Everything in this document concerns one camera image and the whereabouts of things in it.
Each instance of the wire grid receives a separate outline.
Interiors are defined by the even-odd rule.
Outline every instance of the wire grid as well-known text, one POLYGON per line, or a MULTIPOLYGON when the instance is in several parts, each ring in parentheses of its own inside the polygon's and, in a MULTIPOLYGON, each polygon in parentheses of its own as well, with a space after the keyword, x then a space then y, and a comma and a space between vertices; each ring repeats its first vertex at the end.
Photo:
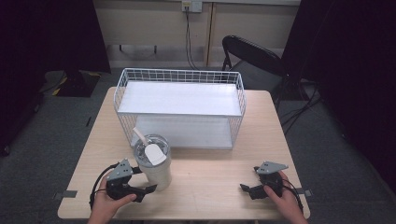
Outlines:
MULTIPOLYGON (((120 81, 114 94, 114 107, 116 112, 119 111, 122 96, 125 93, 129 81, 191 82, 213 83, 219 85, 234 84, 237 91, 238 103, 242 116, 236 118, 228 117, 230 136, 233 146, 246 109, 246 96, 243 82, 241 75, 238 72, 125 68, 122 71, 120 81)), ((124 130, 131 147, 133 147, 133 128, 136 126, 138 115, 133 113, 118 113, 118 117, 122 129, 124 130)))

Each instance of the wire basket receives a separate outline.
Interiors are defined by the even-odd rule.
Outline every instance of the wire basket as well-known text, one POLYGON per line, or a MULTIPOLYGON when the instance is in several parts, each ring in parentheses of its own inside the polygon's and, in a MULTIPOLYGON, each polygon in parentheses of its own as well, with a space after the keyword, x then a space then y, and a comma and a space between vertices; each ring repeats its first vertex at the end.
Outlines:
POLYGON ((131 147, 137 127, 171 147, 231 149, 246 96, 237 72, 125 68, 114 107, 131 147))

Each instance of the human hand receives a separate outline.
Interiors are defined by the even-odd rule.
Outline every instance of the human hand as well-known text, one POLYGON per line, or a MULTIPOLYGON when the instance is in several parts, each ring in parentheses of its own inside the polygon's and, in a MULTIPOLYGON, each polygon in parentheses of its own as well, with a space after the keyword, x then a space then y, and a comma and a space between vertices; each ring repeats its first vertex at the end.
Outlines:
POLYGON ((112 198, 110 198, 106 193, 107 176, 108 175, 105 175, 102 178, 99 190, 96 192, 92 212, 90 215, 90 219, 88 220, 89 224, 101 224, 109 222, 110 219, 113 218, 114 215, 116 215, 119 208, 136 199, 135 194, 129 194, 118 200, 113 200, 112 198))
MULTIPOLYGON (((282 179, 288 180, 288 177, 279 171, 282 179)), ((290 188, 288 181, 283 181, 283 185, 290 188)), ((282 197, 278 197, 276 193, 268 186, 264 186, 264 191, 268 197, 276 204, 277 210, 282 216, 292 224, 307 224, 300 207, 297 204, 296 198, 292 192, 287 189, 282 189, 282 197)))

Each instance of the gray plastic part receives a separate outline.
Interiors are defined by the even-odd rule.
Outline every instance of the gray plastic part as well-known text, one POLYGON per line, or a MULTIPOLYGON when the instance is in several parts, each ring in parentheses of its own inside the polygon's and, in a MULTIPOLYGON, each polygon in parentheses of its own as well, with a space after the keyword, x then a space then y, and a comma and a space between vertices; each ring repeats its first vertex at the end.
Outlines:
POLYGON ((271 161, 265 161, 262 163, 260 168, 256 171, 257 174, 259 175, 269 175, 275 172, 278 172, 280 170, 284 170, 289 168, 288 165, 285 164, 280 164, 280 163, 275 163, 271 161))
POLYGON ((119 179, 125 176, 133 175, 134 172, 132 171, 132 167, 128 162, 128 159, 122 160, 119 165, 114 168, 114 170, 110 173, 107 178, 108 180, 119 179))

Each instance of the gray carpet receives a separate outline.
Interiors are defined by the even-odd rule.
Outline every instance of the gray carpet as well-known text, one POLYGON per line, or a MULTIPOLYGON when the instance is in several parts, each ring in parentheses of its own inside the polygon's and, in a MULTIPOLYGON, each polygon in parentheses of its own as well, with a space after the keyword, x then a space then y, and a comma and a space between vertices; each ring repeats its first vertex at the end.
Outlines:
MULTIPOLYGON (((59 219, 60 201, 53 195, 67 188, 106 91, 117 85, 120 72, 113 69, 112 75, 102 75, 90 98, 46 92, 39 111, 10 145, 10 155, 0 158, 0 223, 86 222, 59 219)), ((61 74, 48 74, 48 85, 61 74)), ((281 121, 287 118, 282 115, 303 105, 282 102, 281 121)), ((319 103, 305 111, 286 135, 303 187, 314 193, 307 198, 309 222, 396 223, 394 195, 339 127, 325 104, 319 103)))

